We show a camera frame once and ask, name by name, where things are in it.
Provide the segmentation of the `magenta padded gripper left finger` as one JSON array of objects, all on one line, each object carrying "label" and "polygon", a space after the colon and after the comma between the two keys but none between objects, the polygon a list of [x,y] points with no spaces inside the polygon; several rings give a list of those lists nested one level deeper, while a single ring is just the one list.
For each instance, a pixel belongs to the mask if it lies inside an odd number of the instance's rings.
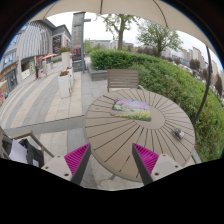
[{"label": "magenta padded gripper left finger", "polygon": [[56,155],[42,169],[79,185],[91,154],[91,146],[86,144],[65,156]]}]

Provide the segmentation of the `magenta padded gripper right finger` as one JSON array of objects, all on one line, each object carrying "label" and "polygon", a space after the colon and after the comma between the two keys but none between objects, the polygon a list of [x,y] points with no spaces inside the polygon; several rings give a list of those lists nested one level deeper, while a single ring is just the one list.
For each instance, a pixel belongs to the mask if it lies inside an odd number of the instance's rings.
[{"label": "magenta padded gripper right finger", "polygon": [[144,185],[182,169],[167,154],[158,155],[135,143],[132,144],[132,154]]}]

